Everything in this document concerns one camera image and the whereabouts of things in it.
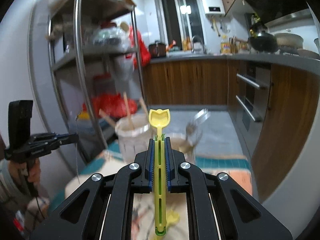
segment sink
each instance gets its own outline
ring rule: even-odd
[[[189,51],[177,51],[177,52],[169,52],[167,57],[203,57],[207,54],[203,53],[191,53]]]

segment metal screw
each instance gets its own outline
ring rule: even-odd
[[[101,178],[102,178],[102,176],[100,174],[97,174],[97,173],[93,174],[92,177],[91,177],[91,179],[93,181],[99,181]]]
[[[181,166],[181,168],[183,168],[185,170],[189,169],[191,167],[190,163],[181,163],[180,166]]]
[[[139,168],[139,164],[137,163],[131,163],[129,165],[129,168],[132,169],[132,170],[137,170]]]
[[[218,177],[219,177],[219,179],[221,179],[221,180],[227,180],[227,179],[229,179],[228,174],[225,174],[225,173],[220,173]]]

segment yellow spoon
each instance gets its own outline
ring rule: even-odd
[[[149,122],[153,127],[157,128],[158,139],[160,139],[162,136],[162,129],[170,123],[169,109],[151,109],[149,113]]]
[[[167,217],[167,228],[175,226],[180,221],[179,213],[177,213],[173,210],[167,211],[166,217]],[[163,237],[164,236],[157,236],[156,235],[153,237],[153,240],[161,240]]]
[[[165,170],[164,138],[162,128],[170,123],[169,110],[150,110],[150,124],[157,129],[155,139],[155,159],[153,170],[153,191],[155,196],[155,232],[157,236],[164,236],[166,233],[166,199],[167,177]]]

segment plastic bucket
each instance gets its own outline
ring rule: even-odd
[[[130,128],[127,117],[121,118],[115,128],[120,152],[126,163],[133,163],[137,153],[148,150],[149,140],[156,134],[145,114],[133,114],[131,118],[134,130]]]

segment bottle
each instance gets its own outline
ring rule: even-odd
[[[188,50],[192,50],[190,37],[187,37],[187,47],[188,47]]]
[[[188,50],[187,39],[183,39],[182,41],[182,50],[183,51]]]
[[[222,35],[221,54],[231,53],[230,42],[227,35]]]

